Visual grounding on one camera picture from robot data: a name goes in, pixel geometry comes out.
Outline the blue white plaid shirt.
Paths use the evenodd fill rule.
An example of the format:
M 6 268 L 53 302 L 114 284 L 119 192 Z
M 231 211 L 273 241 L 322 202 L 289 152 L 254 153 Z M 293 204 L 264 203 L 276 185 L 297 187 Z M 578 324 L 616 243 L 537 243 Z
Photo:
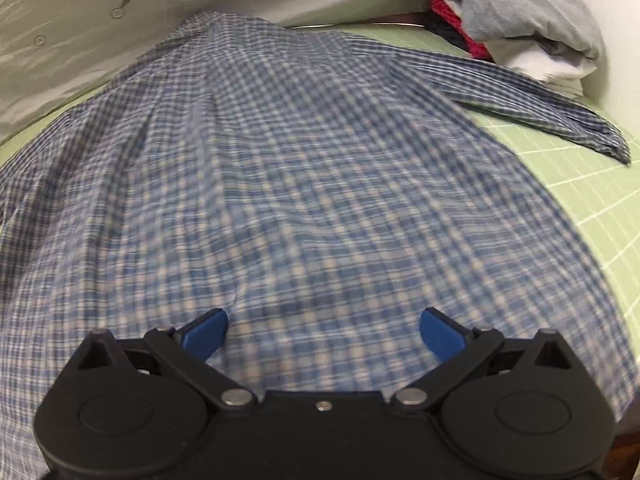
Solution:
M 629 162 L 615 127 L 495 65 L 215 12 L 58 116 L 1 169 L 2 477 L 42 475 L 32 419 L 89 330 L 213 308 L 216 367 L 258 392 L 392 392 L 435 364 L 435 307 L 559 330 L 624 414 L 610 286 L 472 107 Z

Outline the green grid cutting mat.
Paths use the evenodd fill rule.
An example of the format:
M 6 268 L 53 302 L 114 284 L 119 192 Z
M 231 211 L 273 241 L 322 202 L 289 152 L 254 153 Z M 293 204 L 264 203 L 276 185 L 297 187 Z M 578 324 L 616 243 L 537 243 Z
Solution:
M 3 336 L 638 323 L 638 142 L 412 28 L 202 15 L 1 156 Z

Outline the red knitted garment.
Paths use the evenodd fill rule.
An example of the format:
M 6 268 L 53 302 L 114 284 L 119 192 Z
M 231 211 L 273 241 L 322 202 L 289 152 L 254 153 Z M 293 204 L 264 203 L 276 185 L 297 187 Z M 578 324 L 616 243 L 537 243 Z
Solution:
M 492 62 L 484 44 L 473 40 L 463 29 L 460 11 L 446 0 L 430 0 L 434 31 L 450 44 L 465 50 L 472 58 Z

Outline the white folded garment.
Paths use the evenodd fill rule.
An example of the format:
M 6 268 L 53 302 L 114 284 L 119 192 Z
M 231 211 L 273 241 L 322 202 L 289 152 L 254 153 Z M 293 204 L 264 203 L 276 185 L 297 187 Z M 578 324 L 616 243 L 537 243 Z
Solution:
M 556 52 L 528 38 L 488 41 L 485 47 L 496 64 L 569 98 L 584 95 L 582 81 L 597 69 L 595 62 L 562 44 Z

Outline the white carrot print sheet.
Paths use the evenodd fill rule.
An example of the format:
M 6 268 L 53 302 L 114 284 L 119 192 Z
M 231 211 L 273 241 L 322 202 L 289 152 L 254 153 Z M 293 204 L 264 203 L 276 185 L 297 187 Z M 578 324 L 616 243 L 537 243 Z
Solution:
M 285 26 L 420 11 L 426 0 L 1 0 L 1 135 L 9 139 L 102 84 L 189 16 L 211 10 Z

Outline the grey folded garment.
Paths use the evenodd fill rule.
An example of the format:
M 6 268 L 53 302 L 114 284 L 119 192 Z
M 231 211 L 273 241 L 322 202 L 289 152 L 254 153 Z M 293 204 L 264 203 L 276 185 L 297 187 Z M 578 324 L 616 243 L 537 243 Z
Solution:
M 602 32 L 584 0 L 454 0 L 472 39 L 544 39 L 594 62 L 604 53 Z

